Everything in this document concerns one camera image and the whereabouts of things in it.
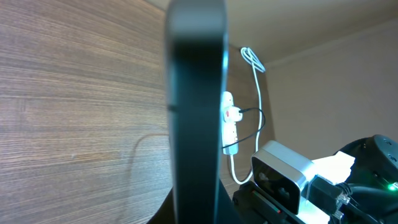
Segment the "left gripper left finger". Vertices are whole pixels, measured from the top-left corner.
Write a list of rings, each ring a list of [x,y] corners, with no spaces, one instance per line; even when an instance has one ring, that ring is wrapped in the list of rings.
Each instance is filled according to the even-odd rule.
[[[174,224],[174,198],[172,189],[147,224]]]

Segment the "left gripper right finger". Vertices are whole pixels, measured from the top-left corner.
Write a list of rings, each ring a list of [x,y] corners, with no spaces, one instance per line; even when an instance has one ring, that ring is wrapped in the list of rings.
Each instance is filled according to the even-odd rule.
[[[223,183],[219,181],[217,224],[242,224]]]

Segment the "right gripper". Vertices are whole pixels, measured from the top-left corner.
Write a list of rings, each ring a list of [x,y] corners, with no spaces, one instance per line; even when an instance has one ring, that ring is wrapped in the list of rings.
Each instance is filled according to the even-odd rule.
[[[296,215],[275,204],[254,182],[246,182],[233,194],[234,209],[247,224],[304,224]]]

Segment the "teal Galaxy smartphone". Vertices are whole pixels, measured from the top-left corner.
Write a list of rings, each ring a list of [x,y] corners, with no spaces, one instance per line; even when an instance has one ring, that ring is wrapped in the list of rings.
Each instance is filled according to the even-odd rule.
[[[225,2],[172,1],[164,46],[175,218],[215,223],[228,67]]]

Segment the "white USB charger plug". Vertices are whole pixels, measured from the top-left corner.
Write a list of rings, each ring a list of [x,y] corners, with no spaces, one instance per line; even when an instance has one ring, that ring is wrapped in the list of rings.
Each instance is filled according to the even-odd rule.
[[[241,109],[236,106],[225,107],[223,110],[223,119],[226,123],[239,122],[243,119]]]

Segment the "white power strip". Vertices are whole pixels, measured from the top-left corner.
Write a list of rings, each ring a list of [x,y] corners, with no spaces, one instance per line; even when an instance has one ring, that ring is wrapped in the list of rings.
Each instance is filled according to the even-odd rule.
[[[230,92],[225,91],[222,96],[222,112],[225,107],[234,106],[233,96]],[[222,117],[221,122],[221,142],[222,150],[225,155],[235,155],[238,153],[238,145],[235,144],[238,141],[236,123],[226,123]]]

